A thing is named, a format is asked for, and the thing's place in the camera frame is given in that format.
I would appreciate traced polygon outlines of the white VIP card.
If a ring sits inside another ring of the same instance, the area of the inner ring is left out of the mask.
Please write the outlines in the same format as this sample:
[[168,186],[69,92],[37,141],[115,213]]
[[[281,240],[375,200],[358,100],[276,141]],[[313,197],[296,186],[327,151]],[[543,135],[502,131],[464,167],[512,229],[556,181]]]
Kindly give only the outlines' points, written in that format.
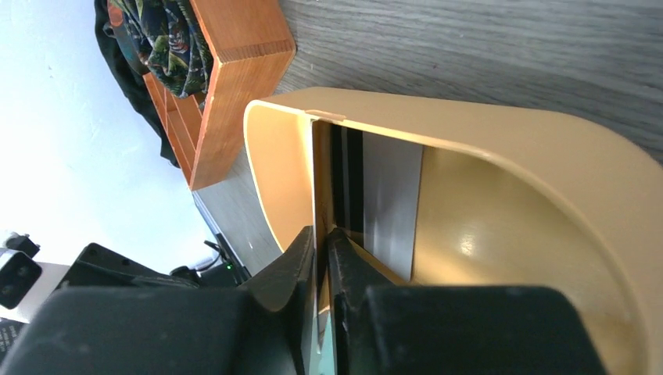
[[323,120],[312,122],[312,192],[316,241],[317,327],[316,352],[311,363],[315,373],[324,372],[324,339],[330,314],[328,251],[326,237],[335,225],[332,183],[332,125]]

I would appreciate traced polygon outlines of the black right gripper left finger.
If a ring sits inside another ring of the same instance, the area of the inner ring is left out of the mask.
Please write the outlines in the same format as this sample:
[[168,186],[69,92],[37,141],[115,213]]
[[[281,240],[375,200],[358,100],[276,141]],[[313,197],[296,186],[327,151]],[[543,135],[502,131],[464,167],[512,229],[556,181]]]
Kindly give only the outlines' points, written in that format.
[[237,287],[65,287],[4,374],[314,374],[314,232]]

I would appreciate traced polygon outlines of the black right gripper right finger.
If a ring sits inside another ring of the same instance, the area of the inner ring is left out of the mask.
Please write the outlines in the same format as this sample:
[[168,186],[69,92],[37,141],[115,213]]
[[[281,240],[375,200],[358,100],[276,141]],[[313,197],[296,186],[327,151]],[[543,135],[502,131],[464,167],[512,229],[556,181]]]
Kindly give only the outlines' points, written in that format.
[[340,229],[326,249],[338,374],[606,371],[559,291],[397,284]]

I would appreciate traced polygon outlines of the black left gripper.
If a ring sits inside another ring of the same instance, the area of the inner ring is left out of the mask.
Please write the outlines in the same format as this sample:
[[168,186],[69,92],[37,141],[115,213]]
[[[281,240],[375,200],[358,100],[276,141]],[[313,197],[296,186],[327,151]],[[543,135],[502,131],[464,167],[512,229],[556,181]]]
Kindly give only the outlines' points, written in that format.
[[234,273],[226,270],[216,243],[206,243],[216,257],[203,266],[179,266],[159,273],[108,248],[92,243],[69,268],[58,289],[67,287],[234,288]]

